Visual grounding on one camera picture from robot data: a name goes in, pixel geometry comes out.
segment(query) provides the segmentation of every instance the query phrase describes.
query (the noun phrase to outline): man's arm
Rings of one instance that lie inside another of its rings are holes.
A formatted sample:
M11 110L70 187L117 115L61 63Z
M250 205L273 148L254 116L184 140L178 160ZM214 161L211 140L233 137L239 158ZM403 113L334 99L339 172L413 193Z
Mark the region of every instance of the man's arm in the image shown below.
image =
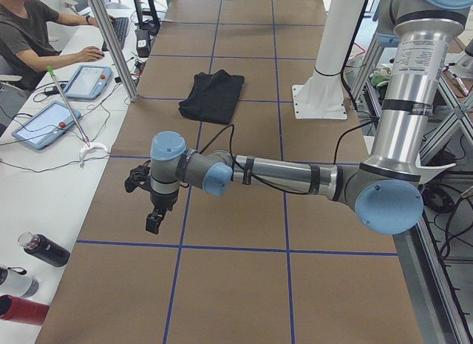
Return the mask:
M74 63L97 61L103 58L103 53L97 47L86 47L73 54L40 57L34 50L22 50L17 52L16 56L36 72L44 72L48 65L53 69L58 69Z
M80 26L82 24L91 24L92 26L97 25L97 20L93 17L89 17L89 22L87 22L85 16L79 15L70 15L69 13L59 13L58 19L55 21L56 24L63 24L65 26Z

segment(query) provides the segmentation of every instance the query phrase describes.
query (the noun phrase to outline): keyboard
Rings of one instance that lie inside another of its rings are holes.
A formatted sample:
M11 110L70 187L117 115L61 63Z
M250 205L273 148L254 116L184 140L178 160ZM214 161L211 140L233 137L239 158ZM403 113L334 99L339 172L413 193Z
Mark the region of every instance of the keyboard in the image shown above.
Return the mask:
M118 42L120 43L120 48L123 49L125 45L126 34L128 33L128 26L129 26L129 18L128 17L116 17L114 21L112 21L113 30L115 31L115 35L118 38ZM102 51L107 51L106 43L103 41Z

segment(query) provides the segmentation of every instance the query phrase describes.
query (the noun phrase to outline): blue grid line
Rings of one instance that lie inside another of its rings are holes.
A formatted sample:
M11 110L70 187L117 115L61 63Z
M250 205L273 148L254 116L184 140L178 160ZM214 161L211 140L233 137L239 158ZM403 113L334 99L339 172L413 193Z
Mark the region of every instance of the blue grid line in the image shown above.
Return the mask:
M346 251L331 251L331 250L291 250L293 254L322 254L322 255L356 255L365 257L397 257L398 253L388 252L346 252Z
M179 267L180 267L180 257L183 250L183 241L184 241L184 233L186 231L186 224L187 224L187 217L189 211L189 204L191 203L191 194L192 194L192 187L189 188L189 192L187 194L187 201L186 201L186 210L184 212L184 219L183 219L183 228L180 233L180 242L179 246L177 247L177 259L176 259L176 266L174 268L174 277L172 280L172 287L171 287L171 296L169 297L169 306L168 306L168 315L166 317L166 327L164 328L164 336L163 336L163 344L166 344L168 340L169 334L169 326L171 325L171 314L172 314L172 306L174 304L174 295L176 293L176 285L177 285L177 276L179 274Z
M141 96L143 100L157 100L157 101L183 101L186 100L187 98L152 98L150 96ZM245 100L245 99L239 99L238 101L242 102L254 102L254 103L259 103L259 102L272 102L274 104L277 104L278 102L282 104L292 104L292 101L277 101L277 100Z
M168 249L192 249L192 250L209 250L222 252L259 252L259 253L291 253L291 254L320 254L320 255L347 255L347 256L365 256L365 257L397 257L398 253L393 252L349 252L336 250L308 250L308 249L276 249L276 248L250 248L235 246L195 246L195 245L179 245L179 244L162 244L162 243L133 243L133 242L112 242L108 240L77 240L76 243L91 244L96 246L136 246L149 248L168 248Z
M150 54L151 57L162 58L224 58L224 59L266 59L273 60L274 57L245 57L243 55L187 55L187 54ZM315 58L296 58L296 57L279 57L280 61L315 61Z
M161 21L163 24L212 24L212 25L237 25L237 26L291 26L291 27L323 27L325 24L252 24L248 22L240 22L240 23L227 23L223 24L222 22L188 22L188 21Z
M219 15L217 17L217 25L215 27L214 47L212 48L212 56L210 57L210 68L208 68L208 74L212 73L212 65L214 64L215 47L217 45L217 34L219 32L219 23L220 23L220 14L222 13L222 4L223 4L223 0L220 0Z
M216 42L217 42L217 31L218 31L218 27L219 27L218 22L220 20L220 13L222 11L222 2L223 2L223 0L220 0L220 8L219 8L219 15L218 15L218 19L217 19L217 26L215 27L214 48L212 50L212 58L211 58L211 61L210 61L210 67L208 68L208 73L209 74L211 73L211 70L212 70L212 61L214 60L213 55L214 55L214 51L215 51L215 45L216 45ZM202 128L203 128L203 122L200 122L199 132L197 133L197 142L196 142L196 147L195 147L196 150L199 150L200 136L202 134ZM172 282L171 296L169 298L168 316L166 318L166 328L165 328L165 331L164 331L163 344L167 343L168 334L169 334L169 326L171 324L172 308L173 308L173 305L174 305L174 294L175 294L176 285L177 285L177 276L179 274L179 268L180 268L180 257L181 257L182 251L184 249L184 247L183 247L184 234L186 233L186 224L187 224L187 220L188 220L188 210L189 210L189 206L191 204L192 191L193 191L193 188L190 187L189 192L188 192L188 196L187 196L186 211L184 213L183 230L181 231L181 235L180 235L179 250L177 251L176 267L174 269L174 279L173 279L173 282Z
M271 13L273 16L273 42L274 42L274 68L276 74L276 94L278 100L278 122L279 122L279 148L281 150L281 160L284 160L284 144L282 141L282 117L281 117L281 103L279 95L279 73L278 73L278 52L276 42L276 25L274 19L274 1L271 0ZM287 293L289 301L289 319L290 319L290 342L296 343L296 331L294 326L294 310L293 310L293 281L292 272L290 268L290 241L289 241L289 222L287 219L287 203L286 193L283 192L282 200L284 204L284 222L285 222L285 236L286 236L286 264L287 264Z
M149 155L110 155L114 159L149 159Z
M165 101L182 101L186 100L187 98L152 98L148 96L141 96L143 100L165 100Z

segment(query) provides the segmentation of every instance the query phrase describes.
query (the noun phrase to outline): black water bottle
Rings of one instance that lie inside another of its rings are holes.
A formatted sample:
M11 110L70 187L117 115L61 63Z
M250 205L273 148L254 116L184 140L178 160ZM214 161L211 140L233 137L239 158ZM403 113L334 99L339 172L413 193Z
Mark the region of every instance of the black water bottle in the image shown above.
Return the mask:
M18 238L18 244L27 254L56 267L66 265L70 256L69 251L43 235L25 232Z

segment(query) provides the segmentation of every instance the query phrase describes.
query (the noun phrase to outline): table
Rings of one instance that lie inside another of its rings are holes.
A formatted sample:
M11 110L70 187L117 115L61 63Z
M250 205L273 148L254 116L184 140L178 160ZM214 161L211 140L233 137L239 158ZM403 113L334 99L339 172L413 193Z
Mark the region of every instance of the table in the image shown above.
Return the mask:
M131 13L131 10L110 10L110 14L115 17L130 16ZM97 28L81 26L62 53L75 53L89 45L101 47L102 42L103 39ZM135 34L131 24L123 48L126 60L134 57L132 52L135 52L135 42ZM107 52L103 59L90 64L112 66L113 62L110 53ZM59 80L67 80L79 65L73 64L57 69L55 74ZM117 76L114 67L112 67L112 70L114 72L113 76ZM39 85L49 82L51 82L51 78L46 75ZM89 111L89 105L96 104L104 96L107 96L115 85L116 83L112 79L96 101L90 103L73 101L71 104L74 108L79 109L82 115L85 115ZM20 112L35 114L49 102L61 100L59 95L55 95L42 103L36 103L33 101L34 95L35 93L30 96ZM104 106L110 111L110 118L97 141L110 147L115 142L128 109L125 89L123 87L117 88L104 103ZM81 126L88 136L93 138L107 116L108 113L98 107L94 112L81 119ZM15 122L11 123L1 137L0 144L15 140L10 133L17 126L18 124ZM72 130L78 132L77 127L73 127ZM78 160L79 149L83 144L79 138L68 132L52 146L39 152L28 149L22 144L0 146L0 158L7 163L18 166L47 169ZM103 157L104 155L103 151L96 151L86 155L86 158ZM0 164L2 189L0 194L0 261L8 266L22 266L28 270L30 275L38 279L40 286L38 292L30 298L31 300L49 304L61 280L64 267L53 268L25 254L20 246L16 244L16 239L22 232L26 231L42 233L71 250L106 163L107 159L89 161L86 162L84 168L74 164L41 174L25 172ZM40 327L38 326L0 321L2 341L5 343L34 343L39 330Z
M173 0L84 219L38 344L422 343L392 238L323 197L232 184L221 198L184 189L160 234L129 170L157 132L199 149L221 126L177 111L199 72L243 74L234 151L330 163L358 125L296 120L291 87L313 72L320 0ZM212 149L227 149L218 139ZM340 163L367 154L360 131Z

